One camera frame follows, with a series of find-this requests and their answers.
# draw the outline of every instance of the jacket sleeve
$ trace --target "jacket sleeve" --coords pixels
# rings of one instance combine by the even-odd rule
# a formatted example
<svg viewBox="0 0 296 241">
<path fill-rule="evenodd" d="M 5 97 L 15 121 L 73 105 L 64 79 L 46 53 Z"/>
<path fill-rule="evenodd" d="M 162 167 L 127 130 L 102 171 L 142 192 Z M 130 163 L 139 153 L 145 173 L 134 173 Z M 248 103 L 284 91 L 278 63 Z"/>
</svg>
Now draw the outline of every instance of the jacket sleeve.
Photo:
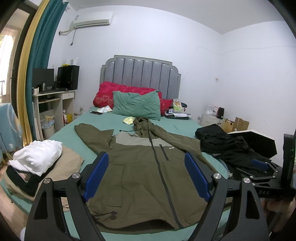
<svg viewBox="0 0 296 241">
<path fill-rule="evenodd" d="M 74 126 L 74 130 L 83 143 L 96 154 L 101 151 L 109 151 L 111 149 L 110 143 L 115 138 L 113 137 L 113 129 L 100 131 L 96 127 L 85 123 Z"/>
</svg>

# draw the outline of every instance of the metal screw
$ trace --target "metal screw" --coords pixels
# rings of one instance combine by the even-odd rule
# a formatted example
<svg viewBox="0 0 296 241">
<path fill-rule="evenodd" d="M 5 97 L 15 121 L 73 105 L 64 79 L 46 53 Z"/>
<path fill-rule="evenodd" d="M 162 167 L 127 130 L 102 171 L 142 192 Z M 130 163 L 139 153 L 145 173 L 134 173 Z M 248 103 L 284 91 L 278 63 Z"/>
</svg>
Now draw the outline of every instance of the metal screw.
<svg viewBox="0 0 296 241">
<path fill-rule="evenodd" d="M 80 173 L 79 172 L 75 172 L 75 173 L 72 174 L 72 178 L 76 179 L 78 177 L 80 177 Z"/>
<path fill-rule="evenodd" d="M 221 176 L 221 174 L 219 174 L 219 173 L 215 173 L 214 174 L 214 178 L 216 178 L 216 179 L 220 179 L 222 176 Z"/>
<path fill-rule="evenodd" d="M 250 180 L 249 178 L 245 177 L 245 178 L 244 178 L 244 182 L 245 182 L 245 183 L 250 183 L 251 180 Z"/>
<path fill-rule="evenodd" d="M 50 179 L 49 178 L 45 178 L 43 181 L 45 184 L 50 183 Z"/>
</svg>

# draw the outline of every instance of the bed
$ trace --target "bed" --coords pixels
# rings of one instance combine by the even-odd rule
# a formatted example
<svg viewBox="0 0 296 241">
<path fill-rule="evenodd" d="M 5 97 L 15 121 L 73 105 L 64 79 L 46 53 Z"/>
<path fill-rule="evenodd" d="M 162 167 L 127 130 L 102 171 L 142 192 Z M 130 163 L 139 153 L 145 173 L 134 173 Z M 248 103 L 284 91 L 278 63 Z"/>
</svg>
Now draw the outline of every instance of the bed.
<svg viewBox="0 0 296 241">
<path fill-rule="evenodd" d="M 177 98 L 180 86 L 181 75 L 178 73 L 176 67 L 171 62 L 160 61 L 155 59 L 131 57 L 131 56 L 114 56 L 109 59 L 105 65 L 102 66 L 100 83 L 104 81 L 124 84 L 127 86 L 150 87 L 161 90 L 163 98 Z M 63 144 L 75 152 L 77 152 L 85 161 L 81 166 L 81 170 L 92 163 L 96 154 L 92 152 L 77 136 L 74 131 L 74 126 L 80 123 L 87 123 L 95 126 L 100 130 L 114 129 L 114 134 L 119 133 L 119 130 L 132 131 L 132 125 L 123 123 L 126 116 L 113 114 L 112 112 L 104 113 L 103 115 L 94 115 L 90 111 L 96 110 L 92 107 L 89 111 L 74 120 L 69 125 L 62 128 L 59 132 L 51 137 L 52 140 L 61 141 Z M 180 134 L 188 137 L 194 137 L 194 132 L 201 127 L 194 120 L 175 120 L 161 117 L 160 120 L 151 120 L 152 123 L 161 126 L 166 131 Z M 228 177 L 228 172 L 225 167 L 212 156 L 203 153 L 203 156 L 211 163 L 216 170 L 219 171 L 225 178 Z M 29 200 L 22 200 L 12 195 L 6 188 L 4 181 L 1 181 L 1 186 L 7 196 L 25 213 L 30 212 L 32 202 Z M 219 232 L 223 231 L 223 226 L 227 221 L 229 211 L 225 211 L 222 215 Z M 65 218 L 69 227 L 71 235 L 79 239 L 78 233 L 75 229 L 71 213 L 65 212 Z M 177 230 L 165 231 L 154 234 L 111 234 L 102 233 L 104 238 L 112 241 L 133 241 L 133 240 L 172 240 L 181 241 L 188 240 L 196 225 Z"/>
</svg>

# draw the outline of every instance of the air conditioner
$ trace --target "air conditioner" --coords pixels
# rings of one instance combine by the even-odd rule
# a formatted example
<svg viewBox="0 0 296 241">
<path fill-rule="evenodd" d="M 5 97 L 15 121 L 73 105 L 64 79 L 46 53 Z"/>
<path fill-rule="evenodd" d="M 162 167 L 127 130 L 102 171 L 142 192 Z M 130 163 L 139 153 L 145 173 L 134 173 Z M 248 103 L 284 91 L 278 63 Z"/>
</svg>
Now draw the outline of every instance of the air conditioner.
<svg viewBox="0 0 296 241">
<path fill-rule="evenodd" d="M 73 21 L 75 28 L 88 26 L 110 25 L 113 12 L 92 12 L 87 14 L 77 15 Z"/>
</svg>

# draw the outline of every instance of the olive green jacket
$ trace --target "olive green jacket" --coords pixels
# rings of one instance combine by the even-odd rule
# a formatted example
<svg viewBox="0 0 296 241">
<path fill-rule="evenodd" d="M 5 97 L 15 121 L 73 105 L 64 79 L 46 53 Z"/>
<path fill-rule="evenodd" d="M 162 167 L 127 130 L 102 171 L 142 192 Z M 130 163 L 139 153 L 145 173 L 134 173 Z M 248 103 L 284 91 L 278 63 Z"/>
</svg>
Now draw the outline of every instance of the olive green jacket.
<svg viewBox="0 0 296 241">
<path fill-rule="evenodd" d="M 100 131 L 89 124 L 74 127 L 95 153 L 105 151 L 109 166 L 88 208 L 101 231 L 151 233 L 191 226 L 207 206 L 184 165 L 188 151 L 202 156 L 200 141 L 172 134 L 144 118 L 134 120 L 135 133 Z M 106 214 L 116 211 L 116 215 Z"/>
</svg>

